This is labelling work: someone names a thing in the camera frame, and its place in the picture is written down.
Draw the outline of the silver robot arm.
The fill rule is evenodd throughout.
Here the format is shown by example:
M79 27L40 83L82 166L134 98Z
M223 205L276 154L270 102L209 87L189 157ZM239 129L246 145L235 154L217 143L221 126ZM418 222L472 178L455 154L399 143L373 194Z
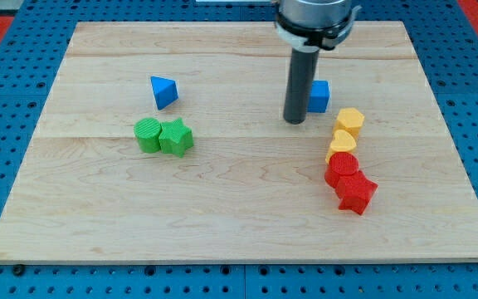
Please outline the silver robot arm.
M275 28L296 51L332 51L349 36L361 9L351 0L281 0Z

